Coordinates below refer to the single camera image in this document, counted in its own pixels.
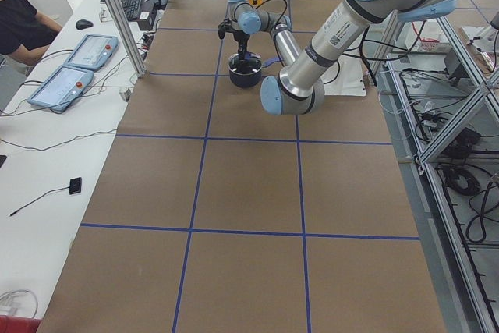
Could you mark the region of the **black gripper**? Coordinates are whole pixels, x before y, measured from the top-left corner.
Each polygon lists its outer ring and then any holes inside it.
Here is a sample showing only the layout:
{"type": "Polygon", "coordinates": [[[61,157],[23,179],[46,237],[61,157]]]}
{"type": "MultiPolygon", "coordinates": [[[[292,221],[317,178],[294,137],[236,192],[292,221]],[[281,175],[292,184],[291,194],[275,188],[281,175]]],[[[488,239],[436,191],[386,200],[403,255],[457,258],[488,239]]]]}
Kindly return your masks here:
{"type": "Polygon", "coordinates": [[[248,64],[248,60],[246,58],[247,54],[247,45],[250,39],[250,35],[246,34],[242,30],[235,30],[233,32],[233,37],[235,41],[238,43],[238,67],[243,68],[248,64]]]}

